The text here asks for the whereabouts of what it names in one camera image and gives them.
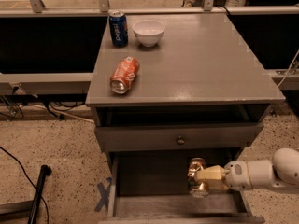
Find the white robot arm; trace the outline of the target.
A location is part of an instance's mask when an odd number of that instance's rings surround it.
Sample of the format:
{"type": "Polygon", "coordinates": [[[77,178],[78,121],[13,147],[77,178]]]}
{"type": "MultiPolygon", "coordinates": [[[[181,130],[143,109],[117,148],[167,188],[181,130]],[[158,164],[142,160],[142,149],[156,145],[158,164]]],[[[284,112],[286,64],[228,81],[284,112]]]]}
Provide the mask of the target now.
{"type": "Polygon", "coordinates": [[[267,189],[277,193],[299,193],[299,151],[277,150],[272,160],[231,161],[196,171],[194,179],[207,183],[210,189],[245,191],[267,189]]]}

